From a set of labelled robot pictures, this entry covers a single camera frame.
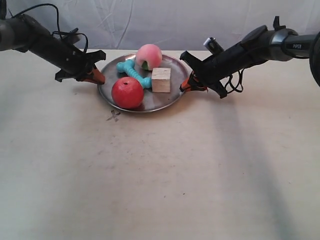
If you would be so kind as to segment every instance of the red ball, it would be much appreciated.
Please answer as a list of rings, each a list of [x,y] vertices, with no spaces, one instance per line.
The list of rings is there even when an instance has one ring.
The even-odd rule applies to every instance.
[[[111,96],[122,109],[135,109],[144,100],[144,89],[133,77],[119,78],[112,87]]]

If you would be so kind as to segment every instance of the pink peach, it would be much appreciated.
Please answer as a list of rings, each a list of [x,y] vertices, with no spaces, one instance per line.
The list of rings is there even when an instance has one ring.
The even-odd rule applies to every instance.
[[[152,71],[161,65],[162,52],[157,45],[143,45],[135,55],[135,62],[144,70]]]

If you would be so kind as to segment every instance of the blue dog toy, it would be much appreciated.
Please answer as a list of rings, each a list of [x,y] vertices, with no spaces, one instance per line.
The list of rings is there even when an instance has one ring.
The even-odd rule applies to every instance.
[[[125,62],[118,62],[116,64],[116,70],[119,73],[126,73],[129,77],[132,77],[139,81],[143,89],[150,89],[151,88],[151,77],[145,77],[139,75],[134,69],[135,61],[132,59],[128,59]]]

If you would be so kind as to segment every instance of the white backdrop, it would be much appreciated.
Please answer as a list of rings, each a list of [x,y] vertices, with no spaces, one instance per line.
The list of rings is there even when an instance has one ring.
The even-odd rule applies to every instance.
[[[276,15],[299,34],[320,31],[319,0],[7,0],[13,14],[41,3],[57,5],[61,30],[78,27],[94,49],[136,50],[153,43],[163,50],[204,50],[207,37],[227,48],[260,25],[271,28]],[[57,29],[53,8],[29,14]]]

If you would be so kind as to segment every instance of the plate rim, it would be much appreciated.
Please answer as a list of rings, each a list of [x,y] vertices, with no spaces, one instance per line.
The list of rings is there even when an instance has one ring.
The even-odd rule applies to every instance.
[[[108,67],[108,65],[110,63],[112,63],[112,61],[118,59],[118,58],[121,58],[121,57],[127,57],[127,56],[136,56],[137,52],[133,52],[133,53],[128,53],[128,54],[125,54],[125,55],[121,55],[119,57],[116,57],[115,59],[111,60],[110,62],[108,62],[102,69],[101,69],[101,73],[103,73],[103,71]],[[165,56],[169,59],[173,59],[173,60],[177,60],[175,57],[172,57],[172,56],[169,56],[167,54],[162,54],[162,56]],[[186,68],[186,66],[184,66],[182,63],[180,63],[180,65],[182,66],[182,68],[185,70],[186,73],[188,73],[188,69]],[[153,113],[153,112],[156,112],[156,111],[160,111],[160,110],[163,110],[165,108],[168,108],[170,107],[171,105],[173,105],[174,103],[176,103],[184,94],[185,92],[184,91],[180,91],[180,94],[179,94],[179,97],[177,97],[174,101],[172,101],[170,104],[167,104],[165,106],[162,106],[162,107],[159,107],[159,108],[156,108],[156,109],[152,109],[152,110],[142,110],[142,111],[137,111],[137,110],[133,110],[133,109],[125,109],[125,108],[121,108],[113,103],[111,103],[109,101],[109,99],[107,99],[105,97],[105,95],[102,93],[102,88],[103,85],[98,85],[97,88],[98,88],[98,91],[99,91],[99,94],[100,96],[109,104],[111,105],[112,107],[118,109],[118,110],[121,110],[121,111],[124,111],[124,112],[128,112],[128,113],[136,113],[136,114],[145,114],[145,113]]]

